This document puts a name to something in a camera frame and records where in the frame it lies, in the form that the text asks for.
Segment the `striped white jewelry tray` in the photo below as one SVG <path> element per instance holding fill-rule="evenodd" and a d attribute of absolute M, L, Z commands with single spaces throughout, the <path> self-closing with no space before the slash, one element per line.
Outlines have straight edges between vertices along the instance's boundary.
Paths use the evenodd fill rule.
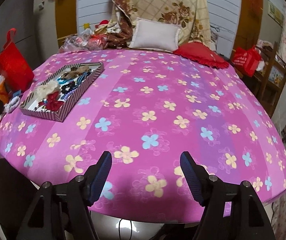
<path fill-rule="evenodd" d="M 24 115 L 63 122 L 103 71 L 101 62 L 64 65 L 34 88 L 20 110 Z"/>

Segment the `red shiny bow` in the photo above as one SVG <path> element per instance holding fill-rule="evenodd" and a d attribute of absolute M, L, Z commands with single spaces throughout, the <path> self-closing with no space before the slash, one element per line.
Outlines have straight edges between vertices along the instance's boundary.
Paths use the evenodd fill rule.
<path fill-rule="evenodd" d="M 43 107 L 44 109 L 52 112 L 57 112 L 61 106 L 64 104 L 64 101 L 59 100 L 59 92 L 56 91 L 52 94 L 48 94 L 47 98 L 41 100 L 38 103 L 38 107 Z"/>

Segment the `pink floral bed sheet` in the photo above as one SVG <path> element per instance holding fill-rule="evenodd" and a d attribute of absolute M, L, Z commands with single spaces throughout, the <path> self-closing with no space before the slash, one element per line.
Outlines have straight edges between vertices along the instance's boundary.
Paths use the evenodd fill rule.
<path fill-rule="evenodd" d="M 223 181 L 249 181 L 263 203 L 286 191 L 282 140 L 232 67 L 103 50 L 53 55 L 35 77 L 41 82 L 64 65 L 92 62 L 104 71 L 63 122 L 19 109 L 0 122 L 0 156 L 31 181 L 66 183 L 109 151 L 112 168 L 91 210 L 154 223 L 202 216 L 180 168 L 184 151 Z"/>

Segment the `black scrunchie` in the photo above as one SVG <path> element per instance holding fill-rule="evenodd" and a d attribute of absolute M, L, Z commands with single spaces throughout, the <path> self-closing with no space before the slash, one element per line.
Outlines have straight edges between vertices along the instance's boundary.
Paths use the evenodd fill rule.
<path fill-rule="evenodd" d="M 65 83 L 63 86 L 61 86 L 61 92 L 63 94 L 68 94 L 72 90 L 76 88 L 76 83 L 74 81 L 71 81 L 69 83 Z"/>

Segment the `cream polka dot scrunchie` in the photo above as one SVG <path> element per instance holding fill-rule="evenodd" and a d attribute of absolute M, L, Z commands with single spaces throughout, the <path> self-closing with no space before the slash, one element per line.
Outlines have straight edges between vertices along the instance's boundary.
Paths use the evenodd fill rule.
<path fill-rule="evenodd" d="M 54 92 L 59 92 L 59 83 L 56 80 L 50 80 L 46 84 L 39 85 L 34 89 L 34 95 L 38 99 L 47 98 L 48 95 L 53 94 Z"/>

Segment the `brown ribbon bow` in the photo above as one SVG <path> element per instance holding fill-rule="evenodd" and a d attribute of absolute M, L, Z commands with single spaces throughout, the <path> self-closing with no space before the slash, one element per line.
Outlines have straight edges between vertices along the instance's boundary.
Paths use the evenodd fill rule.
<path fill-rule="evenodd" d="M 91 72 L 91 69 L 88 65 L 80 66 L 78 68 L 72 67 L 71 70 L 69 72 L 65 72 L 61 78 L 63 80 L 70 80 L 87 72 Z"/>

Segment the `wooden chair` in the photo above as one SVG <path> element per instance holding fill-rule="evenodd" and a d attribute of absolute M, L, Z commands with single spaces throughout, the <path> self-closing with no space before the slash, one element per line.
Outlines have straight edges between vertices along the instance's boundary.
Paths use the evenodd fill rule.
<path fill-rule="evenodd" d="M 270 46 L 258 48 L 264 59 L 264 67 L 254 74 L 258 81 L 256 98 L 270 118 L 274 114 L 286 83 L 286 60 L 278 54 L 278 48 L 278 42 L 274 42 L 273 48 Z"/>

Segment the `red frilled cushion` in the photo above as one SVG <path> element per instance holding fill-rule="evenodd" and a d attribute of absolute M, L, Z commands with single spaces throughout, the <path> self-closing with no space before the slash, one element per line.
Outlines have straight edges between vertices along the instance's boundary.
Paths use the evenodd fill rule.
<path fill-rule="evenodd" d="M 211 68 L 226 69 L 230 66 L 221 56 L 200 42 L 183 44 L 173 54 Z"/>

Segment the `red shopping bag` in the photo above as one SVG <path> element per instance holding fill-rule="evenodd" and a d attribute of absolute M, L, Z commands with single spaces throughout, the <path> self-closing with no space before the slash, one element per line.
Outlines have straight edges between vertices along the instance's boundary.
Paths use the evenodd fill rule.
<path fill-rule="evenodd" d="M 231 59 L 232 65 L 243 75 L 252 77 L 259 66 L 262 57 L 256 46 L 245 50 L 237 47 Z"/>

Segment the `clear plastic bag of items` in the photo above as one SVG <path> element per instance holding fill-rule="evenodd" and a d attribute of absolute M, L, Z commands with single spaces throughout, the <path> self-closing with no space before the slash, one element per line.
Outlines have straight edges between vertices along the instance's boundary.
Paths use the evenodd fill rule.
<path fill-rule="evenodd" d="M 107 35 L 95 34 L 90 28 L 85 29 L 80 34 L 70 35 L 65 38 L 63 45 L 59 48 L 59 53 L 74 51 L 103 50 L 106 46 Z"/>

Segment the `red bag at left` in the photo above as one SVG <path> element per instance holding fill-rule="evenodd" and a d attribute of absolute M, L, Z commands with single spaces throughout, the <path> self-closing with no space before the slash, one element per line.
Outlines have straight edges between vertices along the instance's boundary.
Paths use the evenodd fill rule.
<path fill-rule="evenodd" d="M 34 79 L 34 73 L 14 43 L 15 28 L 7 32 L 6 43 L 0 52 L 0 74 L 14 92 L 25 92 Z"/>

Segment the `grey white small pillow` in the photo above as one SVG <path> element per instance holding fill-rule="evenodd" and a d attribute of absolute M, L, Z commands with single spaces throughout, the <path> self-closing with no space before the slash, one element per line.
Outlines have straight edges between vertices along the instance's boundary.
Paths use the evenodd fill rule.
<path fill-rule="evenodd" d="M 178 49 L 180 32 L 179 25 L 137 18 L 129 48 L 171 53 Z"/>

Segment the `beige floral quilt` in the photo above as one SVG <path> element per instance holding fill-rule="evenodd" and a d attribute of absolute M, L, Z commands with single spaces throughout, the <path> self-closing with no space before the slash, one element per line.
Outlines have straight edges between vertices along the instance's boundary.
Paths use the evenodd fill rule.
<path fill-rule="evenodd" d="M 112 0 L 111 25 L 107 47 L 126 47 L 132 39 L 136 20 L 143 18 L 181 27 L 178 44 L 211 44 L 207 0 Z"/>

